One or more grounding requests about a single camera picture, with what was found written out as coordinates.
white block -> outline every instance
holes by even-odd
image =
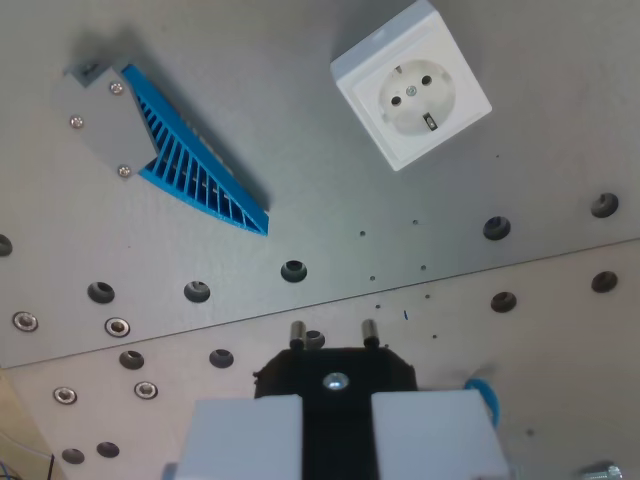
[[[371,397],[380,480],[507,480],[509,467],[475,390]]]
[[[491,111],[442,17],[426,0],[333,61],[331,72],[394,170]]]
[[[302,398],[196,403],[176,480],[300,480]]]

perforated metal surface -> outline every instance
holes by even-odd
[[[618,275],[618,285],[595,293],[591,280],[605,270]],[[303,320],[325,335],[327,347],[341,347],[361,345],[360,323],[375,318],[382,344],[416,368],[421,389],[459,389],[472,375],[491,382],[502,404],[498,432],[520,480],[566,480],[602,460],[636,478],[639,287],[636,241],[16,367],[7,375],[54,453],[78,448],[87,456],[80,466],[64,465],[69,480],[157,479],[179,459],[194,402],[251,397],[252,372],[287,348],[291,322]],[[518,299],[508,313],[490,306],[502,291]],[[220,348],[233,353],[231,367],[209,363]],[[144,367],[122,367],[126,349],[142,354]],[[157,385],[155,399],[135,396],[142,380]],[[51,391],[59,385],[74,388],[78,402],[56,403]],[[104,441],[118,445],[117,458],[95,453]]]
[[[638,237],[640,4],[434,2],[494,109],[394,173],[329,62],[407,4],[3,5],[0,233],[13,253],[0,259],[0,364]],[[123,182],[74,137],[49,108],[51,88],[96,52],[134,59],[206,139],[220,139],[216,152],[268,209],[267,239],[143,179]],[[609,191],[618,212],[593,217],[591,202]],[[482,228],[496,215],[512,229],[491,242]],[[307,266],[303,282],[280,278],[288,260]],[[211,288],[204,304],[184,298],[194,280]],[[114,302],[87,298],[96,281],[114,288]],[[11,325],[17,311],[38,317],[37,332]],[[110,317],[130,322],[125,340],[105,333]]]

blue plastic part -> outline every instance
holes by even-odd
[[[269,217],[133,65],[122,74],[138,97],[158,151],[140,175],[198,210],[267,235]]]
[[[500,400],[493,391],[493,388],[480,378],[471,378],[464,384],[465,390],[478,390],[480,396],[487,404],[487,408],[491,411],[491,422],[494,428],[498,428],[500,424]]]

hole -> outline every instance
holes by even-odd
[[[115,458],[120,454],[120,449],[115,443],[102,442],[96,447],[96,450],[100,455],[105,458]]]
[[[211,290],[206,283],[194,280],[184,286],[184,296],[193,303],[202,303],[209,300]]]
[[[84,453],[77,448],[67,448],[62,451],[62,459],[72,465],[80,465],[84,462]]]
[[[289,283],[298,283],[307,278],[307,267],[298,260],[289,260],[280,269],[280,275]]]
[[[87,295],[96,303],[110,303],[116,298],[116,292],[111,285],[104,282],[93,282],[87,288]]]
[[[613,193],[603,193],[591,204],[591,215],[596,218],[607,218],[618,210],[618,197]]]
[[[596,293],[607,293],[618,285],[618,276],[613,272],[600,272],[593,277],[591,289]]]
[[[4,235],[0,235],[0,257],[7,257],[13,252],[13,245]]]
[[[233,365],[233,353],[219,348],[209,354],[209,362],[216,368],[229,368]]]
[[[120,354],[120,365],[128,370],[138,370],[144,365],[144,357],[135,350],[128,350]]]
[[[487,220],[482,230],[485,238],[489,240],[502,240],[511,232],[511,222],[505,217],[493,217]]]
[[[325,338],[322,333],[317,330],[309,330],[307,332],[307,349],[319,350],[324,346]]]
[[[500,292],[491,299],[491,309],[494,312],[506,313],[514,309],[518,299],[511,292]]]

electrical socket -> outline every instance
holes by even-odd
[[[442,17],[426,0],[334,60],[331,73],[396,171],[491,111]]]

